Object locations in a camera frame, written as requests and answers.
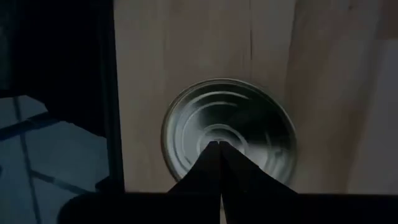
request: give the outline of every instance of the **grout line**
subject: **grout line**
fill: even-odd
[[[38,178],[40,180],[43,180],[44,182],[56,185],[57,187],[59,187],[61,189],[64,189],[64,190],[67,190],[69,192],[72,192],[74,194],[81,195],[81,194],[90,193],[90,191],[88,191],[88,190],[82,189],[82,188],[77,187],[77,186],[72,185],[72,184],[68,184],[65,181],[59,180],[59,179],[57,179],[55,177],[51,177],[49,175],[42,174],[42,173],[34,171],[34,170],[31,170],[30,174],[31,174],[32,177],[35,177],[35,178]]]
[[[15,111],[15,115],[17,117],[17,120],[18,120],[18,122],[21,122],[22,121],[22,116],[21,116],[21,108],[19,106],[18,97],[13,97],[12,98],[12,102],[14,104],[14,111]],[[25,170],[26,170],[27,175],[28,175],[29,188],[30,188],[30,194],[32,196],[33,211],[35,213],[36,223],[37,224],[41,224],[42,223],[42,219],[40,217],[39,204],[37,203],[35,186],[33,184],[32,175],[30,174],[31,165],[30,165],[29,155],[28,155],[28,152],[27,152],[27,144],[26,144],[25,134],[24,133],[20,134],[19,135],[19,139],[20,139],[20,142],[21,142],[22,153],[24,155]]]

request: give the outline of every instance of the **tile floor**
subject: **tile floor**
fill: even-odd
[[[18,98],[22,119],[45,106]],[[0,99],[0,128],[17,123],[12,98]],[[108,175],[106,140],[59,122],[0,142],[0,223],[56,223],[69,199]]]

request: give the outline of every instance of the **wooden surface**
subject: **wooden surface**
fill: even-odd
[[[290,187],[345,192],[377,79],[383,2],[116,1],[126,190],[174,184],[160,151],[168,104],[192,83],[232,77],[265,88],[292,118]]]

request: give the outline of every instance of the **tin can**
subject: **tin can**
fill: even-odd
[[[295,166],[295,131],[285,110],[260,88],[235,79],[206,80],[182,91],[166,112],[161,141],[176,181],[210,141],[230,143],[283,184]]]

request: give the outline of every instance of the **ridged metal lid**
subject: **ridged metal lid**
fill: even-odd
[[[278,181],[295,164],[295,134],[281,106],[257,87],[233,79],[188,87],[170,105],[162,126],[167,165],[180,180],[210,141],[227,141]]]

